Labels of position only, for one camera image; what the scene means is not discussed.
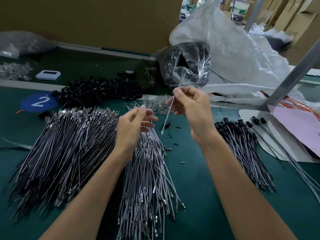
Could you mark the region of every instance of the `clear plastic bag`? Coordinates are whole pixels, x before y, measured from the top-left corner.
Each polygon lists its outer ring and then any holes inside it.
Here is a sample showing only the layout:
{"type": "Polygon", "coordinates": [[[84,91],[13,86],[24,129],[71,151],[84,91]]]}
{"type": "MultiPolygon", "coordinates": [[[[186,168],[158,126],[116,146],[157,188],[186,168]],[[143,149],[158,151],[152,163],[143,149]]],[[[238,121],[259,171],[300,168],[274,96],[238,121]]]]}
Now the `clear plastic bag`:
{"type": "Polygon", "coordinates": [[[0,56],[18,59],[20,55],[44,53],[57,46],[45,37],[26,31],[0,32],[0,56]]]}
{"type": "Polygon", "coordinates": [[[209,48],[203,42],[166,48],[158,55],[158,61],[164,83],[169,88],[179,85],[201,88],[208,82],[211,60],[209,48]]]}

